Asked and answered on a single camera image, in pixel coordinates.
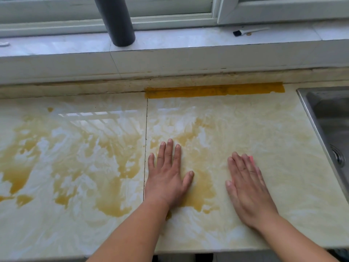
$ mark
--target window sill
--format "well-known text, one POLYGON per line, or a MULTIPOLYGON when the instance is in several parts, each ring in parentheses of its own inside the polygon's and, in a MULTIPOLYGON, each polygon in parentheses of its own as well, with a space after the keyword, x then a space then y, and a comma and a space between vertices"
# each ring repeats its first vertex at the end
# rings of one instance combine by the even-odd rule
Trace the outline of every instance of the window sill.
POLYGON ((349 66, 349 20, 266 26, 137 31, 125 48, 107 33, 2 38, 0 84, 349 66))

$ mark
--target kitchen counter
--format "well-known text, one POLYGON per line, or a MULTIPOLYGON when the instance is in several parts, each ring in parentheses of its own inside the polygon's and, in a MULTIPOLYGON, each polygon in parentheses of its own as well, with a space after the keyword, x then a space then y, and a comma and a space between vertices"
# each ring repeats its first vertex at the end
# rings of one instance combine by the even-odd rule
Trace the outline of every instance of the kitchen counter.
POLYGON ((254 157, 279 213, 297 229, 324 247, 349 246, 349 205, 296 93, 303 86, 0 100, 0 260, 92 254, 142 202, 144 159, 170 137, 182 145, 182 173, 195 177, 157 253, 267 248, 225 191, 235 150, 254 157))

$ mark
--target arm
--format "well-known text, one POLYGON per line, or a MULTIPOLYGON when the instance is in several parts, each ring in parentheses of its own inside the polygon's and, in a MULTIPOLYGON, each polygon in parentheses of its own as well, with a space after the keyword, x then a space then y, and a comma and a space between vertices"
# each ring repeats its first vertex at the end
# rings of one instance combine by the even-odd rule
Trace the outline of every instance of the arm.
POLYGON ((234 152, 228 167, 232 181, 225 185, 236 213, 264 237, 282 261, 337 261, 278 214, 260 169, 246 154, 240 157, 234 152))
POLYGON ((156 167, 148 158, 149 176, 143 203, 117 227, 88 259, 88 262, 149 262, 170 208, 180 203, 194 173, 180 177, 181 148, 177 145, 172 163, 173 140, 162 142, 156 167))

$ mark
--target forearm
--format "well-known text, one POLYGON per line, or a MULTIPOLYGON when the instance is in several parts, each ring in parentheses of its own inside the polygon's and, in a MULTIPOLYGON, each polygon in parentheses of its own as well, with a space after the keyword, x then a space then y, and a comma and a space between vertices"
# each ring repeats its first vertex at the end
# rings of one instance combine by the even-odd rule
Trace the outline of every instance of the forearm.
POLYGON ((337 261, 281 216, 273 217, 259 231, 283 262, 337 261))
POLYGON ((88 262, 149 262, 168 206, 163 202, 144 201, 90 257, 88 262))

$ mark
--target dark gray pipe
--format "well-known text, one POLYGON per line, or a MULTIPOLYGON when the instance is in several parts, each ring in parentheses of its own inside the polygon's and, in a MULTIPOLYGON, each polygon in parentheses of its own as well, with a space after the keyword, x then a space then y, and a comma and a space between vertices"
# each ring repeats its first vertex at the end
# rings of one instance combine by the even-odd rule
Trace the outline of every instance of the dark gray pipe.
POLYGON ((108 34, 115 46, 134 43, 136 36, 125 0, 95 0, 108 34))

